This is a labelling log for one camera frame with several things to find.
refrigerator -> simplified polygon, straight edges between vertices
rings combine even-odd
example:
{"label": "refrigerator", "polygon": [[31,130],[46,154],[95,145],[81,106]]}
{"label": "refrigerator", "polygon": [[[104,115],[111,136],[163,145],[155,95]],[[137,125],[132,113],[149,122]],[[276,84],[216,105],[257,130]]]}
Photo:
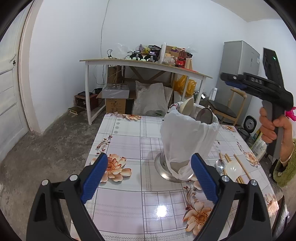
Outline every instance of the refrigerator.
{"label": "refrigerator", "polygon": [[[224,104],[227,106],[228,100],[232,94],[232,91],[230,88],[231,86],[228,86],[225,84],[224,81],[220,79],[220,73],[229,73],[229,74],[243,74],[244,72],[258,75],[259,71],[259,59],[260,54],[253,49],[250,45],[248,45],[244,41],[230,41],[224,43],[223,48],[223,54],[222,54],[222,61],[221,61],[221,67],[219,71],[219,77],[216,84],[217,88],[217,94],[215,97],[215,101]],[[241,125],[246,112],[248,110],[249,104],[251,102],[252,96],[247,94],[247,99],[245,101],[244,107],[242,109],[242,112],[239,116],[239,119],[237,121],[238,125]],[[230,109],[237,114],[241,104],[242,104],[243,98],[234,93],[234,97],[230,106]],[[225,118],[225,122],[233,123],[234,121]]]}

grid pattern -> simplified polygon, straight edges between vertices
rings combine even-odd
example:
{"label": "grid pattern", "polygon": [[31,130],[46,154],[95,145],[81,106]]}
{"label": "grid pattern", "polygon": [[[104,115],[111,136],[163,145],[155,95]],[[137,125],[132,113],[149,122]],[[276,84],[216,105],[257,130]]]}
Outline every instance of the grid pattern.
{"label": "grid pattern", "polygon": [[[130,121],[113,114],[106,114],[102,121],[86,165],[98,156],[97,145],[112,135],[104,152],[107,155],[115,153],[126,157],[124,168],[132,170],[132,175],[124,177],[121,183],[112,180],[100,183],[93,198],[85,204],[97,229],[106,240],[192,241],[194,238],[192,233],[185,231],[187,224],[183,222],[186,211],[186,193],[183,187],[192,187],[192,183],[169,182],[154,167],[156,155],[163,151],[161,122],[162,118],[157,117],[143,116],[141,120]],[[263,195],[273,194],[262,167],[251,166],[245,157],[245,151],[251,150],[237,131],[231,131],[222,125],[205,162],[213,166],[219,158],[219,152],[223,155],[227,153],[236,161],[233,156],[235,153],[251,177],[258,180]],[[246,175],[242,177],[247,183]],[[207,207],[213,207],[202,191],[197,191],[195,198],[205,202]],[[228,235],[237,204],[237,201],[232,204],[220,239]],[[72,237],[78,237],[74,225],[71,225],[70,233]]]}

chair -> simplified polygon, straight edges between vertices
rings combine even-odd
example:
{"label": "chair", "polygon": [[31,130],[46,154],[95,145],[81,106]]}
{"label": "chair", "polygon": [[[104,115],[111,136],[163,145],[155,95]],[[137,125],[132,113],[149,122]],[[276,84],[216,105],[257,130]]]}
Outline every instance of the chair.
{"label": "chair", "polygon": [[[214,113],[214,115],[221,115],[222,116],[220,124],[222,124],[222,122],[224,121],[224,118],[226,117],[230,120],[233,120],[234,121],[233,125],[235,126],[237,123],[237,120],[242,112],[242,108],[243,108],[244,103],[246,101],[247,95],[246,95],[246,92],[235,89],[235,88],[231,88],[230,90],[232,91],[232,95],[231,95],[230,99],[228,100],[227,106],[223,105],[221,103],[218,103],[216,101],[212,101],[212,100],[209,100],[209,106],[210,106],[212,112]],[[237,115],[230,109],[234,93],[237,93],[244,98]]]}

orange plastic bag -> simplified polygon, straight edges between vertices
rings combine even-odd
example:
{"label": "orange plastic bag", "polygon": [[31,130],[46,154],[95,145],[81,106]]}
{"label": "orange plastic bag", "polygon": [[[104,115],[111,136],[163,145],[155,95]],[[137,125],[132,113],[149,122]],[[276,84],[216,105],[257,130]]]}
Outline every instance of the orange plastic bag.
{"label": "orange plastic bag", "polygon": [[[175,81],[174,91],[178,91],[180,95],[183,94],[185,83],[186,83],[186,78],[187,78],[186,75],[182,75],[182,77],[180,79]],[[196,86],[196,82],[194,80],[189,79],[186,93],[185,93],[186,97],[190,97],[193,95],[195,86]]]}

chopsticks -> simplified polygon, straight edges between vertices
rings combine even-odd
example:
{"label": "chopsticks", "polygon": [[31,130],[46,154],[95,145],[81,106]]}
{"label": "chopsticks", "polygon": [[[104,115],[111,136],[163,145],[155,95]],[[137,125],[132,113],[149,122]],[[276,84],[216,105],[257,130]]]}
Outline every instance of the chopsticks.
{"label": "chopsticks", "polygon": [[[231,161],[231,159],[230,159],[230,157],[228,156],[227,153],[225,153],[225,158],[226,158],[227,162],[230,162],[230,161]],[[239,176],[239,177],[237,178],[237,182],[238,182],[238,183],[242,183],[242,184],[244,184],[244,180],[242,179],[241,176]]]}
{"label": "chopsticks", "polygon": [[220,156],[220,159],[223,160],[223,158],[222,158],[222,153],[221,153],[221,152],[219,152],[219,156]]}
{"label": "chopsticks", "polygon": [[243,168],[244,172],[246,173],[247,177],[249,178],[249,180],[251,180],[251,176],[248,174],[247,170],[245,169],[244,165],[242,164],[241,160],[236,156],[236,154],[233,154],[233,156],[235,157],[235,159],[238,161],[238,163],[241,165],[241,167]]}

